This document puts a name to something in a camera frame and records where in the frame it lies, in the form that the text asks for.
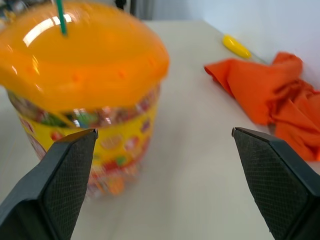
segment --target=orange cloth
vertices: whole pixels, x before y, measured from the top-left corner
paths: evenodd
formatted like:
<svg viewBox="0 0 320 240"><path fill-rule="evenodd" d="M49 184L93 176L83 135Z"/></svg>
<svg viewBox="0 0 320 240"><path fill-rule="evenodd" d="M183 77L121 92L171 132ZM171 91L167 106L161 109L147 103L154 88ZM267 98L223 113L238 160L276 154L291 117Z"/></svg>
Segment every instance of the orange cloth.
<svg viewBox="0 0 320 240"><path fill-rule="evenodd" d="M304 160L320 161L320 92L299 78L303 62L280 52L272 65L227 59L204 67L256 124L275 124L275 135Z"/></svg>

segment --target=orange dome lid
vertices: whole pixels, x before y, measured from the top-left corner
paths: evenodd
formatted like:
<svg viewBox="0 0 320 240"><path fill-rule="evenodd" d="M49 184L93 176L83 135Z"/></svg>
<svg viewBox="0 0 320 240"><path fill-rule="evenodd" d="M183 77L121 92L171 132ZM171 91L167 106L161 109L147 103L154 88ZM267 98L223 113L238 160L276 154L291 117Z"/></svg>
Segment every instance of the orange dome lid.
<svg viewBox="0 0 320 240"><path fill-rule="evenodd" d="M0 33L0 84L49 112L130 106L167 74L169 56L146 25L114 7L37 7Z"/></svg>

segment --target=white wall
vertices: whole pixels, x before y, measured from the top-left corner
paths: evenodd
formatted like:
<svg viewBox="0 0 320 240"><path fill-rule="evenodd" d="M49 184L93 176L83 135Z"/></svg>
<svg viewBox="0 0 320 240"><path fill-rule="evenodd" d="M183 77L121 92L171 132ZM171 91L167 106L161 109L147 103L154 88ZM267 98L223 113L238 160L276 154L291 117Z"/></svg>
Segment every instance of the white wall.
<svg viewBox="0 0 320 240"><path fill-rule="evenodd" d="M267 63L294 53L303 78L320 88L319 0L157 0L154 10L154 19L204 19Z"/></svg>

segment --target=table surface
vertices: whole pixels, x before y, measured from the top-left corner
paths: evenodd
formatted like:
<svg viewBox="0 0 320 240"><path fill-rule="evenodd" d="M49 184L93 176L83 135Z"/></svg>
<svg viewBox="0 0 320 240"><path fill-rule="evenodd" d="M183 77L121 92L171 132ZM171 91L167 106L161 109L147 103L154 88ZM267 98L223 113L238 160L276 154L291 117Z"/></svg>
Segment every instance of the table surface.
<svg viewBox="0 0 320 240"><path fill-rule="evenodd" d="M143 174L121 196L85 202L72 240L272 240L231 137L233 127L266 129L203 69L235 56L202 21L147 24L171 66ZM0 103L2 202L38 160L3 89Z"/></svg>

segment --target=plastic container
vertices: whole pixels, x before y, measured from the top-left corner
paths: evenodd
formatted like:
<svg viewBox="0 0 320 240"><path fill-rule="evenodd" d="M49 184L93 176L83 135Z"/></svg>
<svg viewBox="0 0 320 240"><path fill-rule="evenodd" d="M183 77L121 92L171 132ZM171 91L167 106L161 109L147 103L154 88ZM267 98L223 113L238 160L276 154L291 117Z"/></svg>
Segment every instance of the plastic container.
<svg viewBox="0 0 320 240"><path fill-rule="evenodd" d="M0 34L0 83L37 156L60 138L98 128L88 197L121 193L138 175L169 66L160 39L134 17L97 3L53 5Z"/></svg>

